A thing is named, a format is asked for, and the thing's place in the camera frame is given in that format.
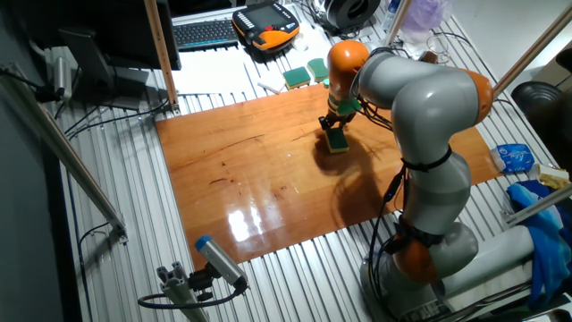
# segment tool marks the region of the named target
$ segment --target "plastic bag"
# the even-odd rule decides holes
[[[401,25],[407,42],[426,41],[432,28],[437,28],[453,14],[453,0],[412,0]]]

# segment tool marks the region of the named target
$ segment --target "white paper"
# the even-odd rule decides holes
[[[240,93],[250,80],[240,50],[179,53],[181,70],[172,71],[177,92],[182,94]]]

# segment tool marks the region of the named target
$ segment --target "wooden post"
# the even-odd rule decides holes
[[[161,28],[161,18],[159,18],[159,11],[157,10],[156,0],[145,0],[145,9],[147,9],[149,25],[151,26],[151,32],[153,32],[155,48],[157,50],[157,55],[159,56],[161,70],[163,71],[164,82],[167,86],[169,103],[171,103],[172,110],[174,112],[178,112],[179,100],[177,98],[177,91],[175,90],[175,83],[172,80],[169,54],[167,53],[167,45],[164,43],[163,28]]]
[[[493,98],[497,98],[502,91],[540,54],[551,41],[568,25],[572,20],[572,4],[556,18],[548,29],[533,43],[525,54],[502,76],[493,90]]]

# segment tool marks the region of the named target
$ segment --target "robotic arm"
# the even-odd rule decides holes
[[[471,174],[465,159],[451,151],[449,141],[453,134],[488,115],[492,86],[478,73],[413,61],[387,51],[361,62],[354,60],[354,77],[337,77],[337,71],[348,62],[339,57],[355,57],[356,53],[363,57],[365,46],[357,47],[356,42],[341,42],[329,54],[333,76],[329,107],[332,113],[332,100],[352,99],[352,90],[346,91],[344,85],[350,82],[369,104],[391,110],[395,140],[408,169],[407,196],[398,232],[387,246],[391,254],[378,252],[366,258],[366,263],[380,262],[375,273],[382,301],[400,315],[406,311],[403,296],[408,297],[409,307],[422,305],[421,301],[416,304],[416,298],[426,297],[430,284],[454,275],[478,252],[474,233],[455,222],[467,204]],[[370,267],[362,267],[365,289],[373,288],[372,274],[363,274]]]

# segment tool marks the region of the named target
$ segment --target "metal pole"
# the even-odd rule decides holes
[[[497,98],[502,91],[540,54],[546,46],[568,25],[572,20],[572,4],[556,18],[548,29],[533,43],[520,59],[502,76],[494,87],[494,98]]]
[[[20,68],[16,65],[10,66],[10,72],[25,78]],[[91,176],[62,130],[57,126],[54,118],[36,101],[28,85],[7,76],[1,76],[0,83],[6,88],[8,93],[13,95],[13,98],[19,103],[19,108],[28,116],[42,139],[62,161],[101,214],[109,221],[120,236],[120,241],[126,242],[125,223],[115,211],[104,192],[99,188],[96,180]]]
[[[572,196],[572,183],[569,183],[566,187],[558,189],[548,196],[540,199],[538,202],[518,211],[514,215],[508,216],[506,219],[509,227],[512,227],[530,216],[534,216],[539,212],[545,210],[546,208],[553,206],[562,200]]]
[[[401,25],[405,20],[405,15],[408,13],[409,7],[411,6],[411,0],[401,0],[400,6],[397,8],[395,13],[395,18],[389,30],[387,30],[387,35],[383,40],[383,47],[387,47],[393,43],[397,32],[400,31]]]

